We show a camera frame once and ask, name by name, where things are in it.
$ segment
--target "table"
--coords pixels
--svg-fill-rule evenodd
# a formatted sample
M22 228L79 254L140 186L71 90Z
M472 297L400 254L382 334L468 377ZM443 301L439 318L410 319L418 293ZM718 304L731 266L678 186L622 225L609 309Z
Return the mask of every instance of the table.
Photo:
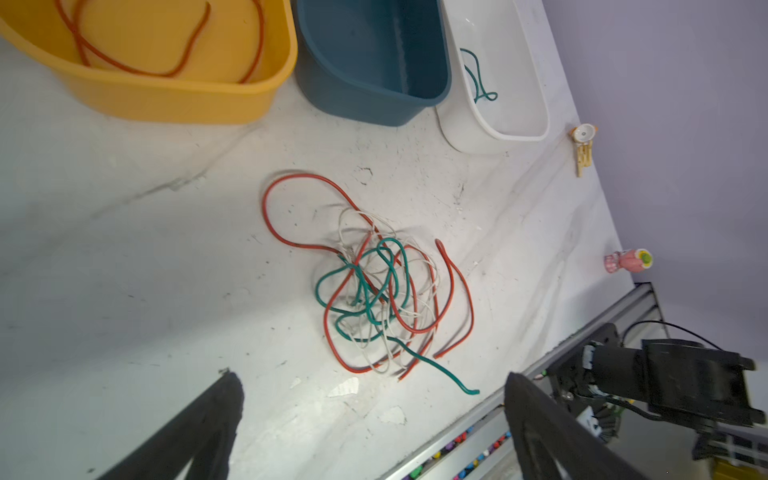
M246 394L231 478L378 478L628 292L628 274L603 270L620 244L595 169L575 176L579 121L544 9L518 7L551 129L497 156L453 150L433 109L400 128L330 117L293 79L251 125L122 121L1 43L4 477L95 478L229 368ZM427 365L329 396L353 377L312 294L333 258L278 243L258 210L289 170L332 178L433 254L444 242L477 313L444 364L480 396ZM338 203L306 182L270 210L325 240ZM454 308L453 328L463 297Z

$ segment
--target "small figurine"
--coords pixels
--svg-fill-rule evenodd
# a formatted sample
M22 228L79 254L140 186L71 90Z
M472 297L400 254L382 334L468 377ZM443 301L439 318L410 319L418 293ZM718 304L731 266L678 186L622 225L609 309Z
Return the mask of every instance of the small figurine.
M654 257L648 250L637 248L606 255L603 263L608 273L615 273L622 268L632 273L640 273L654 264Z

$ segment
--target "green wire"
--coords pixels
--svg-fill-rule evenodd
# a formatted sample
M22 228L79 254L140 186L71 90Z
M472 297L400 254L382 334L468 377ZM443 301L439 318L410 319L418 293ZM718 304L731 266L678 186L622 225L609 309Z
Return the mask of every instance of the green wire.
M364 252L360 257L360 259L365 258L368 255L371 255L373 253L376 253L377 255L379 255L379 258L381 258L383 262L386 263L386 266L387 266L387 275L383 285L389 285L389 280L391 278L394 278L394 281L395 281L394 298L396 298L399 295L400 287L399 287L399 280L398 280L398 276L395 268L395 254L394 252L392 252L391 249L389 249L386 246L387 242L393 242L399 247L402 253L403 269L405 271L406 279L408 279L409 270L408 270L408 257L406 254L406 248L396 238L381 239L379 243L376 244L375 247ZM392 301L390 301L390 299L384 295L384 290L385 290L384 288L380 289L379 292L376 294L373 293L373 291L371 290L371 287L366 282L366 278L365 278L365 275L363 275L362 269L359 266L355 265L354 263L348 262L341 255L339 255L339 258L341 259L341 261L344 262L344 265L320 277L320 280L318 280L317 284L315 285L315 299L320 305L323 306L323 308L327 308L328 303L326 303L323 300L323 298L320 296L320 285L325 280L329 279L331 276L337 275L347 270L352 270L358 279L357 293L355 295L355 300L353 302L353 305L357 305L358 303L362 302L362 309L361 310L345 310L345 309L340 309L332 306L329 310L335 313L341 313L339 318L337 318L335 321L336 331L342 336L342 338L349 340L350 342L367 343L375 339L378 339L381 335L384 334L384 329L386 329L389 322L396 318L395 311L393 310L393 307L392 307ZM406 297L403 300L402 304L400 305L399 310L402 310L403 308L405 308L410 298L410 295L411 295L411 285L410 285L410 282L406 280ZM376 316L373 313L373 307L376 306L376 303L379 301L380 298L384 298L385 300L389 301L389 311L390 311L389 318L385 319L383 322L376 320ZM361 339L361 338L352 337L341 329L341 322L345 318L358 317L362 315L366 315L367 320L374 325L374 328L376 328L376 335L370 337L369 339ZM379 326L381 326L382 324L384 325L384 329L379 329ZM408 348L408 346L402 340L395 338L393 336L387 336L386 338L387 340L390 340L400 345L406 352L410 353L415 358L423 362L427 362L429 365L434 366L441 372L445 373L467 395L478 395L480 393L480 390L467 389L467 387L464 386L461 380L456 378L456 376L453 373L448 371L445 367L441 366L434 360L428 359L425 356L421 356L418 353L414 352L413 350Z
M395 338L394 336L387 336L387 337L386 337L386 339L387 339L387 340L391 340L391 341L393 341L393 342L397 343L397 344L398 344L398 345L400 345L400 346L401 346L401 347L402 347L402 348L403 348L403 349L404 349L406 352L410 353L411 355L413 355L413 356L414 356L414 357L416 357L417 359L421 360L422 362L427 362L429 365L431 365L431 366L435 367L436 369L440 370L441 372L445 373L445 374L446 374L446 375L447 375L447 376L448 376L448 377L449 377L451 380L453 380L454 382L456 382L456 385L458 385L458 387L459 387L460 389L462 389L462 391L463 391L464 393L466 393L467 395L479 395L479 393L480 393L480 390L470 390L470 389L468 389L467 387L465 387L465 386L464 386L464 384L462 383L462 381L461 381L461 380L459 380L459 379L457 379L457 378L456 378L456 375L454 375L454 374L450 373L450 372L448 371L448 369L446 369L444 366L440 365L439 363L437 363L437 362L436 362L436 361L434 361L434 360L428 359L427 357L425 357L425 356L421 356L421 355L419 355L418 353L414 352L413 350L411 350L410 348L408 348L408 346L407 346L405 343L403 343L401 339Z
M470 77L472 77L472 81L475 82L475 103L478 102L481 98L487 98L489 101L495 101L498 98L498 93L495 91L486 92L485 87L482 84L482 79L480 78L480 61L478 60L478 56L472 53L471 51L467 50L466 48L460 48L459 50L469 53L474 59L475 64L477 65L478 70L478 77L475 78L475 76L472 73L472 70L469 69L468 66L464 65L464 69L467 71Z

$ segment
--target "yellow object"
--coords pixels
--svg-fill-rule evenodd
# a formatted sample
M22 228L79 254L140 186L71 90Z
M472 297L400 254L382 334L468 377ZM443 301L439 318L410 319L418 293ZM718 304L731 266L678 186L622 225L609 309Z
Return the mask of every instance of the yellow object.
M715 459L712 480L767 480L768 476L761 475L750 467L734 467L721 458Z
M592 138L598 132L593 124L581 124L568 135L576 143L576 176L581 177L585 167L592 166Z
M108 115L185 124L245 124L270 109L296 65L290 0L259 0L265 32L261 60L246 84L237 81L256 55L259 19L253 0L209 0L210 19L175 78L129 74L87 54L81 64L72 33L54 0L0 0L0 34L49 67L72 94ZM135 68L171 70L205 0L92 0L81 31L104 53ZM74 0L63 1L72 17Z
M651 268L654 264L654 256L648 250L638 248L634 253L636 258L643 260L643 268Z

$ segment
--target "purple wall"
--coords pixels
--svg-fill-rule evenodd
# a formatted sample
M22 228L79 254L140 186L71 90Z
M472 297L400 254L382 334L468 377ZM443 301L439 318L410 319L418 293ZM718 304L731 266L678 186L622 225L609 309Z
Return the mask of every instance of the purple wall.
M622 244L654 254L636 279L761 362L768 408L768 1L544 4Z

